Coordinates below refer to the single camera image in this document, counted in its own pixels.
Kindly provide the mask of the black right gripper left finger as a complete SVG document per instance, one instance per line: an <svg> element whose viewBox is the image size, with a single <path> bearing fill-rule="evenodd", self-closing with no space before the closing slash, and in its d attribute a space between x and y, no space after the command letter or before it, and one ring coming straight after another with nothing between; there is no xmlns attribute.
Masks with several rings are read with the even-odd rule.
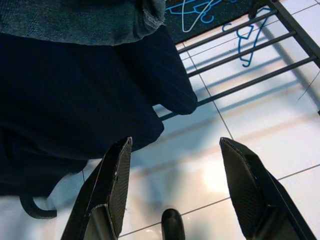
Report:
<svg viewBox="0 0 320 240"><path fill-rule="evenodd" d="M114 143L86 179L61 236L63 240L117 240L123 227L133 139Z"/></svg>

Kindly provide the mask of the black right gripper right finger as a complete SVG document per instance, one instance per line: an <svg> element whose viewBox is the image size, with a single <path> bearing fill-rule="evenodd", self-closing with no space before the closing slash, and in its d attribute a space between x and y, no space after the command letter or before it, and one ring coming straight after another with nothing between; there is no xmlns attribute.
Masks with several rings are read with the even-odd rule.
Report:
<svg viewBox="0 0 320 240"><path fill-rule="evenodd" d="M230 199L245 239L316 239L289 193L257 154L226 137L219 145Z"/></svg>

